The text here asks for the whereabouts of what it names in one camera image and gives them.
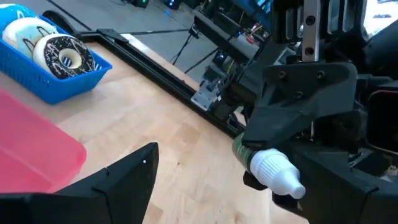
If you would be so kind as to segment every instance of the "blue plastic basket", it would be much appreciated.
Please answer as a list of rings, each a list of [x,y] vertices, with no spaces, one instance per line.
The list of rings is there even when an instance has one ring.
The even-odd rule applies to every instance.
[[[40,18],[56,26],[59,33],[67,34],[47,18]],[[92,90],[112,68],[109,62],[95,52],[91,51],[91,53],[96,63],[95,71],[60,80],[0,39],[0,70],[46,103],[56,104]]]

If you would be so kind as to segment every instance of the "wooden surface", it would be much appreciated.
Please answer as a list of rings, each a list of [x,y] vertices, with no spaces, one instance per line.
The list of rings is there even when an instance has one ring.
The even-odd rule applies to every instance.
[[[90,47],[114,68],[93,91],[56,106],[0,74],[0,88],[84,144],[88,157],[73,181],[155,141],[160,162],[145,224],[306,223],[273,205],[270,192],[244,186],[231,138],[102,46]],[[149,49],[146,54],[185,75]]]

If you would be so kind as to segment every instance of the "pink plastic bin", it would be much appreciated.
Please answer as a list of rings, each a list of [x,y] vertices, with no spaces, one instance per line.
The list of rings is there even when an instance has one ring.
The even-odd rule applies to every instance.
[[[0,89],[0,193],[53,193],[86,160],[82,144]]]

